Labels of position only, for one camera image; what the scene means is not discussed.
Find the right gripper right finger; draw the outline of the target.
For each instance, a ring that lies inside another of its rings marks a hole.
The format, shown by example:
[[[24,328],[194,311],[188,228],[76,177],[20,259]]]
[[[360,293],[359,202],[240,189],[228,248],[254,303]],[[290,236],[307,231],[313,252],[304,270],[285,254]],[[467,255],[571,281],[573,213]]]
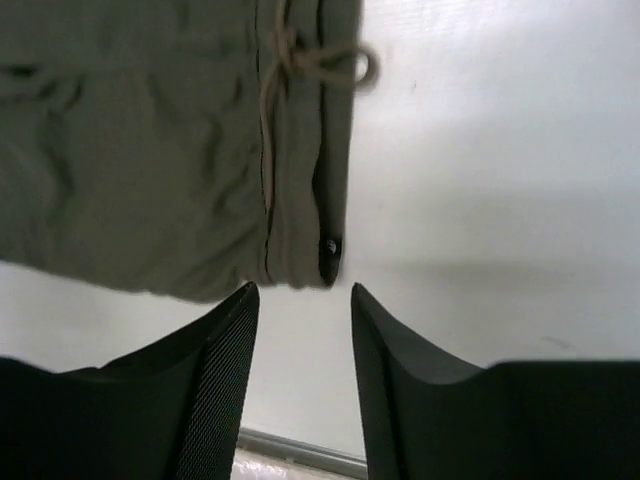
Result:
[[[468,363],[362,285],[352,341],[372,479],[635,479],[634,360]]]

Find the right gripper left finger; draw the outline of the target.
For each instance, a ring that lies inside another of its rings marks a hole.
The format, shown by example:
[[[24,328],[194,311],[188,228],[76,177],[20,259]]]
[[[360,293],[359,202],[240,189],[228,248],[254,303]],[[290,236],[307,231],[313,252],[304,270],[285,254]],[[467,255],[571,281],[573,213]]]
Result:
[[[1,361],[5,479],[227,479],[259,314],[254,284],[100,368]]]

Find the olive green shorts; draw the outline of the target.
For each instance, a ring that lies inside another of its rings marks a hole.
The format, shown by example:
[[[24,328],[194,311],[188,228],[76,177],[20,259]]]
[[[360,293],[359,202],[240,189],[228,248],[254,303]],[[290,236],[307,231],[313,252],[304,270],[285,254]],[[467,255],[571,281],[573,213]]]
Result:
[[[211,302],[328,288],[355,92],[357,1],[5,1],[1,258]]]

